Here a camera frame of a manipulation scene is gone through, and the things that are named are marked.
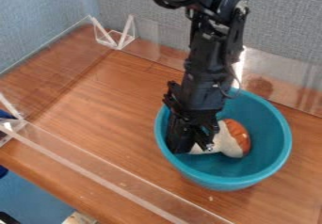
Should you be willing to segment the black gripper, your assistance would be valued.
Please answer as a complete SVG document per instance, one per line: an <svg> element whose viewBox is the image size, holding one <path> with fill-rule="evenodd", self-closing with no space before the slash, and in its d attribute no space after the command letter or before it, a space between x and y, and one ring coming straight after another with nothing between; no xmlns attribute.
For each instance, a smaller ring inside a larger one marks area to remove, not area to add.
<svg viewBox="0 0 322 224"><path fill-rule="evenodd" d="M220 132L216 113L224 107L232 82L230 70L220 61L186 61L182 82L167 82L163 95L170 110L166 144L174 154L188 153L194 140L203 152L212 150L214 136Z"/></svg>

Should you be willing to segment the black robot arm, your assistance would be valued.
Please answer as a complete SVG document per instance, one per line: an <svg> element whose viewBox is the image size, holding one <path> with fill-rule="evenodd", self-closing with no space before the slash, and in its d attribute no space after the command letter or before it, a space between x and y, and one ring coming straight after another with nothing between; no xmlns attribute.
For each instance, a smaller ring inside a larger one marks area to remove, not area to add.
<svg viewBox="0 0 322 224"><path fill-rule="evenodd" d="M198 147L208 152L220 133L222 111L235 78L232 64L243 52L247 0L154 0L163 8L184 9L191 21L190 53L183 80L167 83L163 103L170 109L166 144L172 153Z"/></svg>

